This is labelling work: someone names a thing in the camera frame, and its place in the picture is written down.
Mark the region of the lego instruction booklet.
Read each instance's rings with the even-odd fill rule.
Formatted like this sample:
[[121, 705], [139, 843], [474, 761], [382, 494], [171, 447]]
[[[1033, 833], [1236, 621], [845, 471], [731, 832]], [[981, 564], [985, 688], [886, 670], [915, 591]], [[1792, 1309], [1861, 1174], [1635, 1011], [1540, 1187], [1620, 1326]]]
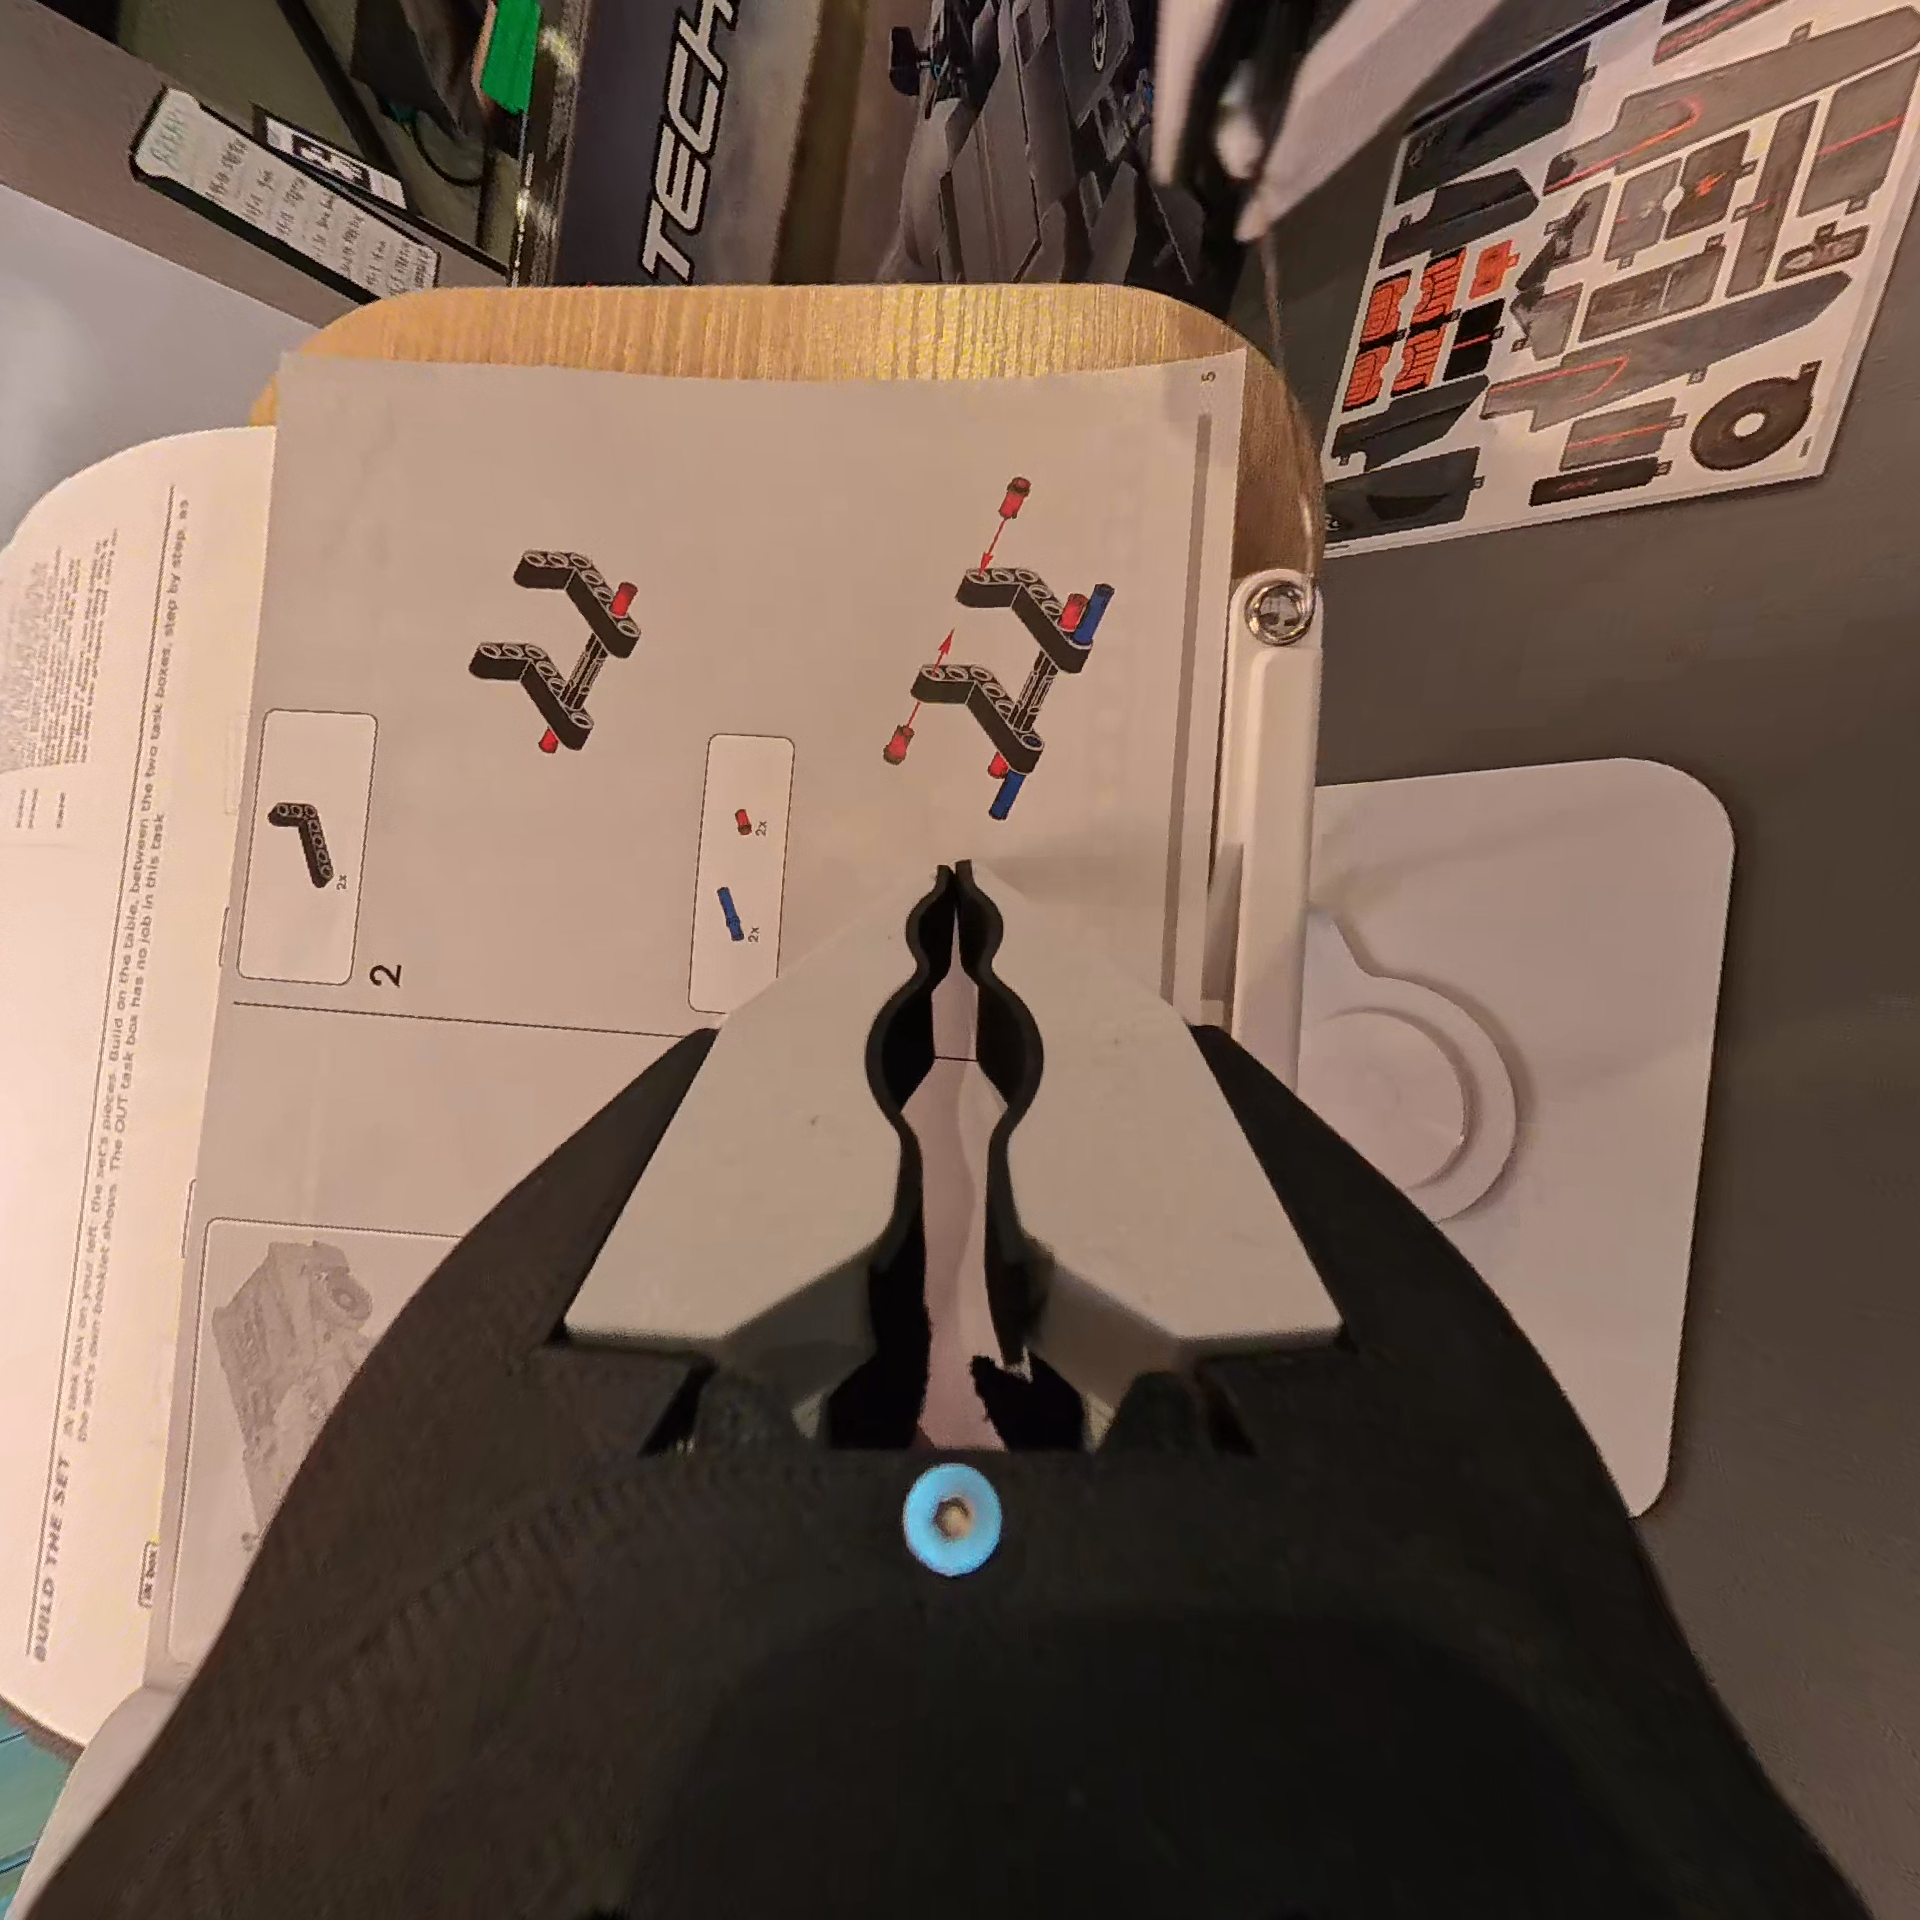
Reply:
[[1249, 369], [281, 373], [150, 1677], [446, 1247], [886, 879], [1201, 1011]]

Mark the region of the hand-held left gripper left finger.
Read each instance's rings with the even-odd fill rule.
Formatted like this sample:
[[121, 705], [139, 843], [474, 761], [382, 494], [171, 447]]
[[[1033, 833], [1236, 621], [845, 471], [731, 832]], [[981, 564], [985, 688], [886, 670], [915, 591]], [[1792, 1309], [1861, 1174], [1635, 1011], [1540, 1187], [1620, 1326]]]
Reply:
[[917, 1425], [928, 1392], [923, 1155], [956, 870], [881, 900], [712, 1032], [564, 1329], [684, 1353], [825, 1425]]

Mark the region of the white printed sign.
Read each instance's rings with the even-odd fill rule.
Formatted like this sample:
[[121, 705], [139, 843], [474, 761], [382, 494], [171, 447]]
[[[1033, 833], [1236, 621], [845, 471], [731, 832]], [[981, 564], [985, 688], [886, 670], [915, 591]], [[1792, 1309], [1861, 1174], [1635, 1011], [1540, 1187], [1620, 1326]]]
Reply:
[[139, 121], [134, 180], [358, 303], [434, 289], [442, 252], [379, 198], [302, 164], [165, 86]]

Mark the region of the lego sticker sheet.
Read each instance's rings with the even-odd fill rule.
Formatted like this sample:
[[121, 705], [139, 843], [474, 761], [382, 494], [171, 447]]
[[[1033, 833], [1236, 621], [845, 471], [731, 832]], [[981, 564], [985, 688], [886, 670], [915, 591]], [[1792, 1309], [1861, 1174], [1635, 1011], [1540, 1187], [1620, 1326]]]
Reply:
[[1328, 550], [1825, 471], [1916, 192], [1918, 4], [1609, 4], [1411, 118]]

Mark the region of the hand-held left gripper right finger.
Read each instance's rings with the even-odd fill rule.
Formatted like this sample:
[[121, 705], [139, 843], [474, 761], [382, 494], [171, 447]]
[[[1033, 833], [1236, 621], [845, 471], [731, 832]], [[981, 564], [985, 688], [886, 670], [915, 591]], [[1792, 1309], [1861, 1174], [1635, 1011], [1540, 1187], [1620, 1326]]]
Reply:
[[998, 1096], [984, 1169], [998, 1358], [1115, 1407], [1140, 1375], [1331, 1343], [1333, 1293], [1204, 1035], [984, 863], [956, 869], [954, 918]]

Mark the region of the black lego set box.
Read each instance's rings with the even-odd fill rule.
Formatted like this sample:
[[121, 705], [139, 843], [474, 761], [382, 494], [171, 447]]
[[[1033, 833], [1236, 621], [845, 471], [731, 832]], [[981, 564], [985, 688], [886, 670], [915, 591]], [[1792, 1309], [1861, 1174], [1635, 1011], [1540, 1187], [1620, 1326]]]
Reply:
[[510, 280], [1126, 284], [1224, 315], [1220, 193], [1155, 182], [1157, 7], [541, 4]]

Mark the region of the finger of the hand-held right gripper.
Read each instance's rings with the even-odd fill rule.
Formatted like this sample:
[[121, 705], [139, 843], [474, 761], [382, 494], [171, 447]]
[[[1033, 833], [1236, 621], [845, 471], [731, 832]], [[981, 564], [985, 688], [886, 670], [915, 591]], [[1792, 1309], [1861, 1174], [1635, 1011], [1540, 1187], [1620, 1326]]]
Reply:
[[1437, 103], [1584, 25], [1603, 1], [1357, 1], [1306, 55], [1238, 207], [1236, 237], [1262, 239], [1408, 112]]
[[1149, 174], [1160, 184], [1189, 180], [1213, 153], [1224, 96], [1254, 37], [1258, 1], [1157, 1]]

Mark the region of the printed task instruction sheet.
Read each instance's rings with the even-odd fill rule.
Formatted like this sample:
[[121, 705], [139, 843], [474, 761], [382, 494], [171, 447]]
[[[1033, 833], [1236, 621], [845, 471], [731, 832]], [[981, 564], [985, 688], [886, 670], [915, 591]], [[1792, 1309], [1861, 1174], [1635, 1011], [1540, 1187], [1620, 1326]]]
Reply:
[[142, 1681], [273, 500], [269, 427], [80, 471], [3, 564], [3, 1694]]

